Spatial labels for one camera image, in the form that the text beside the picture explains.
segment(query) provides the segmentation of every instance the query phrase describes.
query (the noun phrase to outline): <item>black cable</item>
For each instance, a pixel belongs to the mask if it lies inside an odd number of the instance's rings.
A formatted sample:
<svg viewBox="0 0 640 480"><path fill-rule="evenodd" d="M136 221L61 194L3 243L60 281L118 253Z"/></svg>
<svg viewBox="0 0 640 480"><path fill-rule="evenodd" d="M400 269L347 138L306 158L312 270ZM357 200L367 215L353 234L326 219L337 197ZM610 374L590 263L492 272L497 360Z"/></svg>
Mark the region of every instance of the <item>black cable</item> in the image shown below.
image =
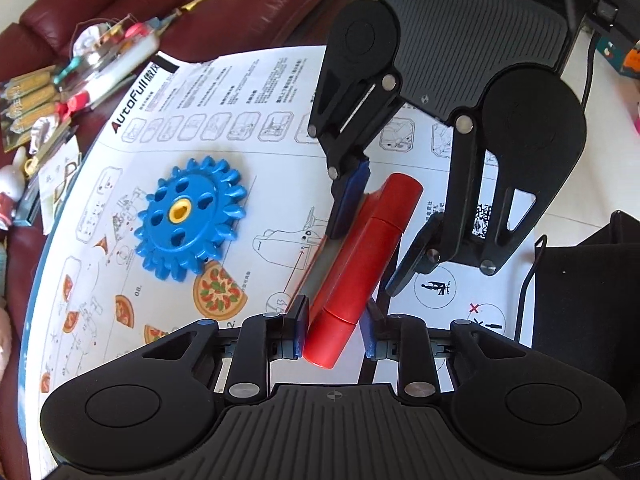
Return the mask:
<svg viewBox="0 0 640 480"><path fill-rule="evenodd" d="M582 93L582 111L587 107L587 101L589 100L589 93L591 92L591 83L593 81L593 57L596 54L596 47L600 41L600 33L593 31L589 47L587 49L587 77L584 81L584 92Z"/></svg>
<svg viewBox="0 0 640 480"><path fill-rule="evenodd" d="M531 280L533 279L533 275L538 269L540 260L542 259L542 255L545 253L546 242L546 235L542 235L536 241L535 247L540 246L540 250L538 251L538 254L536 254L536 257L533 260L533 264L529 269L526 277L524 278L524 281L522 282L522 287L520 288L520 298L518 299L518 314L516 316L516 333L513 337L513 340L516 343L520 342L520 333L522 332L522 318L524 317L524 300L527 297L527 289L529 288L529 283L531 283Z"/></svg>

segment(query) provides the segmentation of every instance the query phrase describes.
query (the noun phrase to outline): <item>red leather sofa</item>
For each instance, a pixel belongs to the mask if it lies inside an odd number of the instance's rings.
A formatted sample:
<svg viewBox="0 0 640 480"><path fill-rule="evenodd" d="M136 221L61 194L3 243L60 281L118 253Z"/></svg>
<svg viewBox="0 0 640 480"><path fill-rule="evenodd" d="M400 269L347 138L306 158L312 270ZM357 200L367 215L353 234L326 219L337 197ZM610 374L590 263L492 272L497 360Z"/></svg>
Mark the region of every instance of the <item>red leather sofa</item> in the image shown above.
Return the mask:
<svg viewBox="0 0 640 480"><path fill-rule="evenodd" d="M339 10L351 0L206 0L182 16L162 38L162 51L186 61L296 44L323 44ZM137 20L164 16L185 0L37 0L19 23L0 33L0 81L68 59L76 27L94 18ZM85 151L122 97L79 117ZM13 154L1 154L0 166ZM34 274L45 242L40 225L12 228L7 236L6 299L12 319L11 362L0 383L0 462L7 480L30 477L17 423L20 342Z"/></svg>

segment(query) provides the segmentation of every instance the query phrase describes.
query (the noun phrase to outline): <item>qr code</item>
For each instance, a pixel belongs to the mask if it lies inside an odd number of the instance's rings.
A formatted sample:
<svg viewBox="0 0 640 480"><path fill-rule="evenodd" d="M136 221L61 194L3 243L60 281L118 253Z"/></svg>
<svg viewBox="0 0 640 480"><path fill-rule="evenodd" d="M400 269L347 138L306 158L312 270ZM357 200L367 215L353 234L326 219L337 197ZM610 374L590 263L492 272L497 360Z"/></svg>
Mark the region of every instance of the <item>qr code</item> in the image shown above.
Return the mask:
<svg viewBox="0 0 640 480"><path fill-rule="evenodd" d="M489 227L489 218L491 218L491 206L488 204L478 204L473 234L485 238L486 230Z"/></svg>
<svg viewBox="0 0 640 480"><path fill-rule="evenodd" d="M426 219L434 213L442 213L444 211L444 202L427 202ZM473 234L481 238L486 237L486 230L489 226L489 218L491 218L491 205L478 204L476 209L476 218L474 219Z"/></svg>

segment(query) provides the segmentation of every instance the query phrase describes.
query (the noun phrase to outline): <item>candy wrapper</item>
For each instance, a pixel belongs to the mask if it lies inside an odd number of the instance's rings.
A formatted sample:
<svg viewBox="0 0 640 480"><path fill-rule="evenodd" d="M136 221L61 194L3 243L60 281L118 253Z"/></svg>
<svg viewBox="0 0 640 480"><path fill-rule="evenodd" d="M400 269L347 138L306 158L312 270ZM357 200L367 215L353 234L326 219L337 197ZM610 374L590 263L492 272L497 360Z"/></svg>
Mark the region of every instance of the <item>candy wrapper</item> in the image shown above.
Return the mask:
<svg viewBox="0 0 640 480"><path fill-rule="evenodd" d="M0 84L0 130L4 152L30 142L31 127L41 117L60 111L61 95L53 83L56 65Z"/></svg>

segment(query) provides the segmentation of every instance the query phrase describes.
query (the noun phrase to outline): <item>autofull logo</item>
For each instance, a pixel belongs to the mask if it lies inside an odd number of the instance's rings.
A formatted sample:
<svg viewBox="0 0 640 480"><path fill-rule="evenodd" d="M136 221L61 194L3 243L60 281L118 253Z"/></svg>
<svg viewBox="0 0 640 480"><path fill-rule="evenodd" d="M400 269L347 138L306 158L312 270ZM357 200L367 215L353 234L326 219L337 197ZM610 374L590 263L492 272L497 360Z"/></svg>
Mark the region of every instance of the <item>autofull logo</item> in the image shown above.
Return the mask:
<svg viewBox="0 0 640 480"><path fill-rule="evenodd" d="M135 108L138 100L142 95L144 95L146 88L148 88L149 83L153 81L153 78L160 70L160 67L155 63L152 63L149 68L146 69L145 73L140 77L138 83L131 89L129 92L129 99L124 105L124 108L120 111L118 116L111 121L111 127L113 128L114 133L118 133L120 127L124 124L124 121L127 119L127 116L131 113L133 108Z"/></svg>

